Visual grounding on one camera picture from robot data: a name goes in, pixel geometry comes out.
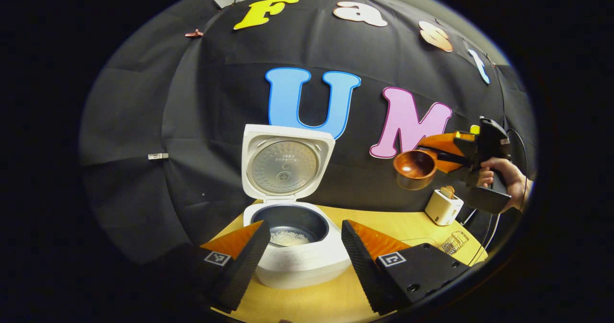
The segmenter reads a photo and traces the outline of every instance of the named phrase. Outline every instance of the inner lid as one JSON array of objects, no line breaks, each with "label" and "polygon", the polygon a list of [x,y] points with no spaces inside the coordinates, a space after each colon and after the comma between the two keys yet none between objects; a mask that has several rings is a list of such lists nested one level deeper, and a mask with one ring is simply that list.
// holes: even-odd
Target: inner lid
[{"label": "inner lid", "polygon": [[318,172],[318,156],[298,141],[279,141],[260,150],[248,165],[248,178],[261,192],[293,194],[307,186]]}]

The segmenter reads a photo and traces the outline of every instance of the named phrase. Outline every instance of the yellow letter f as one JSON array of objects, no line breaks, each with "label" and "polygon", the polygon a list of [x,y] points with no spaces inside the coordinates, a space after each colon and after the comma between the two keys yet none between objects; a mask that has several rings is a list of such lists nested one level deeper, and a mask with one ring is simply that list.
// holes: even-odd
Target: yellow letter f
[{"label": "yellow letter f", "polygon": [[261,25],[268,22],[268,18],[265,14],[268,12],[270,15],[280,13],[285,6],[284,3],[296,3],[298,0],[262,0],[250,4],[248,14],[240,23],[237,23],[234,27],[235,30],[247,28],[248,26]]}]

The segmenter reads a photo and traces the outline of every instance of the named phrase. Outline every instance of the table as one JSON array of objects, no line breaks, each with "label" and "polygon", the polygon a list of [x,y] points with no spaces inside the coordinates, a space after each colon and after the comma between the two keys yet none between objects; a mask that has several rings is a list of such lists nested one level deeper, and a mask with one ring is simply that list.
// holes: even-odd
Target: table
[{"label": "table", "polygon": [[[480,257],[470,265],[487,258],[480,242],[457,221],[449,226],[438,226],[424,212],[375,212],[322,205],[318,207],[339,228],[342,227],[343,220],[353,220],[406,242],[410,246],[428,242],[440,248],[452,232],[462,231],[469,237],[469,241],[452,257],[469,264],[480,250]],[[243,227],[243,214],[235,218],[214,238],[241,227]],[[280,319],[292,323],[366,323],[381,317],[372,312],[352,266],[332,281],[296,289],[269,288],[254,275],[236,311],[231,314],[216,311],[247,323],[278,323]]]}]

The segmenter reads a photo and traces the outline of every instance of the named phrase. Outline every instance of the inner pot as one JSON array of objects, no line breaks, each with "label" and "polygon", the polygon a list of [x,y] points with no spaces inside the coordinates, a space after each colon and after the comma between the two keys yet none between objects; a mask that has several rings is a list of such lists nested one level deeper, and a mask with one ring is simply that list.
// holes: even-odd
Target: inner pot
[{"label": "inner pot", "polygon": [[[317,212],[300,205],[275,204],[257,211],[251,222],[265,220],[274,235],[298,236],[303,244],[324,239],[329,233],[329,224]],[[269,242],[271,245],[285,247],[290,245]]]}]

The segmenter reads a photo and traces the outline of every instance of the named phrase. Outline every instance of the uncooked rice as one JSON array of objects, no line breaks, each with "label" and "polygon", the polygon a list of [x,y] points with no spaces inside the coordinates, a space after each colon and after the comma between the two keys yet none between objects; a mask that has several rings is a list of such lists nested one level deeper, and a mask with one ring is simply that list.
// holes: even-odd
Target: uncooked rice
[{"label": "uncooked rice", "polygon": [[281,231],[271,233],[271,242],[281,246],[294,246],[308,244],[309,239],[304,235],[295,232]]}]

